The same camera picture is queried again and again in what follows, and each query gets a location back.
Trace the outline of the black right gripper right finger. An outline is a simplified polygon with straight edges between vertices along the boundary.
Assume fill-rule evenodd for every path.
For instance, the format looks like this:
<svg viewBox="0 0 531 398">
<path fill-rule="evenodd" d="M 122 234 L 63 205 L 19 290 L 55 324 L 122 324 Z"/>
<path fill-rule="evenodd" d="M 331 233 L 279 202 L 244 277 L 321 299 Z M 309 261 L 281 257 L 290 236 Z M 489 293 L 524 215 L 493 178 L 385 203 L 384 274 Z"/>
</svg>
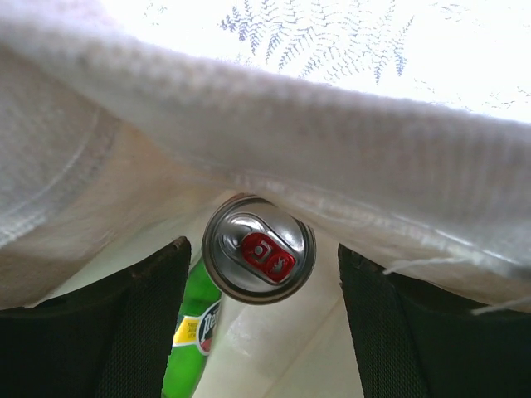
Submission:
<svg viewBox="0 0 531 398">
<path fill-rule="evenodd" d="M 366 397 L 528 397 L 530 316 L 479 303 L 341 245 L 339 277 Z"/>
</svg>

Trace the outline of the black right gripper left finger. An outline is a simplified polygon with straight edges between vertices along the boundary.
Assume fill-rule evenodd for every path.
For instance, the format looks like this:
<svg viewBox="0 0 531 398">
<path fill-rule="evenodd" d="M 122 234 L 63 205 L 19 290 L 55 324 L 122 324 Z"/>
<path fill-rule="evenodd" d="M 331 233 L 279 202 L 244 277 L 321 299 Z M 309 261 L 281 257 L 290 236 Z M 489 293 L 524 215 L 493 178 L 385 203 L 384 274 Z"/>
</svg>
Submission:
<svg viewBox="0 0 531 398">
<path fill-rule="evenodd" d="M 188 277 L 180 237 L 34 308 L 1 312 L 3 397 L 159 397 Z"/>
</svg>

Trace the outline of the green Perrier bottle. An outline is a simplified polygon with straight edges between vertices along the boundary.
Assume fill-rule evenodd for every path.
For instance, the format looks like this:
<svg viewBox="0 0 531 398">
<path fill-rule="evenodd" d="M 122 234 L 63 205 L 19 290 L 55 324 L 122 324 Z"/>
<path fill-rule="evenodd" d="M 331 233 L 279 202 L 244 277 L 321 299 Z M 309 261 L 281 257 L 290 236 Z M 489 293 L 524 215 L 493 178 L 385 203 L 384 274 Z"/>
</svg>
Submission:
<svg viewBox="0 0 531 398">
<path fill-rule="evenodd" d="M 191 269 L 163 378 L 162 396 L 189 398 L 202 377 L 220 314 L 222 292 L 203 260 Z"/>
</svg>

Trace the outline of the beige canvas tote bag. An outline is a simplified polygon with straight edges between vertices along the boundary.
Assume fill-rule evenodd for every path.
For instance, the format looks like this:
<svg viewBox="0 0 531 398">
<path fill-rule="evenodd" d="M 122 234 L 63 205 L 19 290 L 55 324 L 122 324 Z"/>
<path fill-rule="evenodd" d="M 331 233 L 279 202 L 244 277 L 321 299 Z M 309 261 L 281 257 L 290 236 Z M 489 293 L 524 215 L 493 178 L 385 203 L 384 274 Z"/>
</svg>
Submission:
<svg viewBox="0 0 531 398">
<path fill-rule="evenodd" d="M 278 303 L 222 292 L 194 397 L 366 397 L 341 245 L 474 315 L 530 316 L 530 119 L 189 55 L 105 2 L 1 4 L 1 312 L 180 237 L 189 274 L 213 213 L 248 193 L 312 228 L 316 262 Z"/>
</svg>

